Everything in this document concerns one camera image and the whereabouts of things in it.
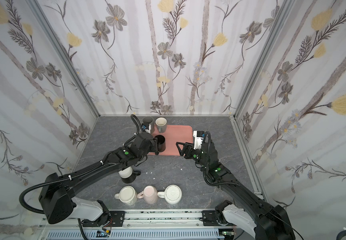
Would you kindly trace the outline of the pink plastic tray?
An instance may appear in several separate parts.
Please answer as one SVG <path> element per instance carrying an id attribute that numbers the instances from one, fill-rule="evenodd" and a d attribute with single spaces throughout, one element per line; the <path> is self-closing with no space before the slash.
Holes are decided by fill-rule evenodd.
<path id="1" fill-rule="evenodd" d="M 166 149 L 159 153 L 160 156 L 179 156 L 176 142 L 193 144 L 193 129 L 191 126 L 167 125 L 164 133 L 159 133 L 158 126 L 155 125 L 154 137 L 162 135 L 166 139 Z"/>

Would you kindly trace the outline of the tall grey mug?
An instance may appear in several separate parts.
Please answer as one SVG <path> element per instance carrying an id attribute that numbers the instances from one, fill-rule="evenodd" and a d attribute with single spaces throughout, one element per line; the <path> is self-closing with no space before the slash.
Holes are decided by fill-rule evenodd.
<path id="1" fill-rule="evenodd" d="M 154 132 L 154 130 L 155 130 L 154 119 L 152 117 L 144 117 L 142 123 L 149 123 L 149 124 L 151 124 L 151 126 L 152 126 L 152 133 Z"/>

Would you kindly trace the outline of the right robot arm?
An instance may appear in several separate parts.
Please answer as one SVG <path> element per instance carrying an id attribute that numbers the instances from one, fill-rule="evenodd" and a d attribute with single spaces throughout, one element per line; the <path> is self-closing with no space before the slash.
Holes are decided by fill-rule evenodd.
<path id="1" fill-rule="evenodd" d="M 218 205 L 222 220 L 233 224 L 256 240 L 294 240 L 296 238 L 286 210 L 274 207 L 245 187 L 218 160 L 214 143 L 194 144 L 177 142 L 179 154 L 201 166 L 205 182 L 218 187 L 233 198 Z"/>

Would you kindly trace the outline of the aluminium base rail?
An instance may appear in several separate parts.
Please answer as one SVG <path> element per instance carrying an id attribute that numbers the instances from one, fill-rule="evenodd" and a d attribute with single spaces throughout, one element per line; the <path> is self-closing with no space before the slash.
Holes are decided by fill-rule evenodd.
<path id="1" fill-rule="evenodd" d="M 244 209 L 234 204 L 223 204 L 210 210 L 128 210 L 104 212 L 93 221 L 82 217 L 86 230 L 113 228 L 125 229 L 162 229 L 162 228 L 226 228 L 236 226 L 242 230 L 255 231 L 265 220 L 290 226 L 285 210 L 278 206 L 258 215 L 255 221 Z"/>

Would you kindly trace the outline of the pink mug upside down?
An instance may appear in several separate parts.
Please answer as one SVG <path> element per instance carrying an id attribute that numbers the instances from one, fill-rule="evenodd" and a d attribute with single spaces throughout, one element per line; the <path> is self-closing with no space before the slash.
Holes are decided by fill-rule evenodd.
<path id="1" fill-rule="evenodd" d="M 153 186 L 146 186 L 144 190 L 137 195 L 137 198 L 143 199 L 149 205 L 153 205 L 159 199 L 158 191 Z"/>

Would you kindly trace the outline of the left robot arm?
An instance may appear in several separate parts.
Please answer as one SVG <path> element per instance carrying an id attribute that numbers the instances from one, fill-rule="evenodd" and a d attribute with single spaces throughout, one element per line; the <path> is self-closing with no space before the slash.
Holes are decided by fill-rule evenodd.
<path id="1" fill-rule="evenodd" d="M 108 175 L 126 170 L 150 152 L 158 153 L 158 140 L 149 133 L 139 133 L 129 146 L 107 153 L 104 158 L 79 171 L 59 176 L 47 176 L 39 202 L 49 224 L 58 224 L 69 218 L 81 219 L 85 227 L 106 225 L 111 214 L 103 201 L 85 201 L 77 194 Z"/>

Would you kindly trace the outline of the black mug white base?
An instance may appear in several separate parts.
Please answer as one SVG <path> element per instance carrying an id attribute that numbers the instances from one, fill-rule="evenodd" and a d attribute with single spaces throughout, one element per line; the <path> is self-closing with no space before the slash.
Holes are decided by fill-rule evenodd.
<path id="1" fill-rule="evenodd" d="M 133 170 L 132 167 L 128 167 L 122 171 L 118 172 L 123 183 L 130 184 L 136 180 L 138 176 L 141 175 L 141 171 L 139 170 Z"/>

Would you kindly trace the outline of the small grey mug white inside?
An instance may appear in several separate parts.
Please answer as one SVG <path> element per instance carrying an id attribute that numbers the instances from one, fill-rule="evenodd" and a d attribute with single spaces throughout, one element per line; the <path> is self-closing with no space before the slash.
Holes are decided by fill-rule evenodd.
<path id="1" fill-rule="evenodd" d="M 166 118 L 157 118 L 155 124 L 159 133 L 166 132 L 168 126 L 168 121 Z"/>

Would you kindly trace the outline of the cream mug upside down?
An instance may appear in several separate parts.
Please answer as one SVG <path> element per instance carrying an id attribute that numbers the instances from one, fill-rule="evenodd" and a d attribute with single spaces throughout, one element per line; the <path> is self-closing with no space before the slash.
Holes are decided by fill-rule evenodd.
<path id="1" fill-rule="evenodd" d="M 132 186 L 126 186 L 118 194 L 115 194 L 115 199 L 120 200 L 127 206 L 132 206 L 138 200 L 137 195 L 138 193 Z"/>

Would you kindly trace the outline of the white ribbed mug upside down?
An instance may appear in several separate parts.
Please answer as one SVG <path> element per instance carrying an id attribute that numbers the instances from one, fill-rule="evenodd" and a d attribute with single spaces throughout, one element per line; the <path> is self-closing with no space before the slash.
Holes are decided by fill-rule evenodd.
<path id="1" fill-rule="evenodd" d="M 175 205 L 180 202 L 182 198 L 182 191 L 179 186 L 170 185 L 163 192 L 158 192 L 158 197 L 165 199 L 170 205 Z"/>

